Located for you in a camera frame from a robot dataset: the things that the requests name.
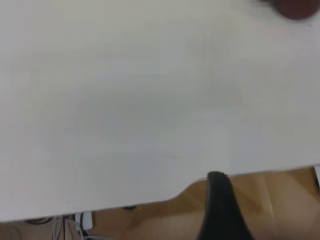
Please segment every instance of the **white table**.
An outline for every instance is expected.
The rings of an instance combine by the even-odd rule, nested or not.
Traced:
[[[320,163],[320,15],[251,0],[1,0],[0,221]]]

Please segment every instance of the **floor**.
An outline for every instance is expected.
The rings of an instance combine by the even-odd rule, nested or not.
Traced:
[[[235,176],[231,180],[256,240],[320,239],[320,196],[313,168]],[[166,202],[134,210],[97,211],[91,232],[114,240],[195,240],[204,216],[205,196],[206,182],[199,181]],[[0,233],[8,233],[7,226],[0,226]],[[11,226],[10,233],[0,239],[50,239],[49,225]]]

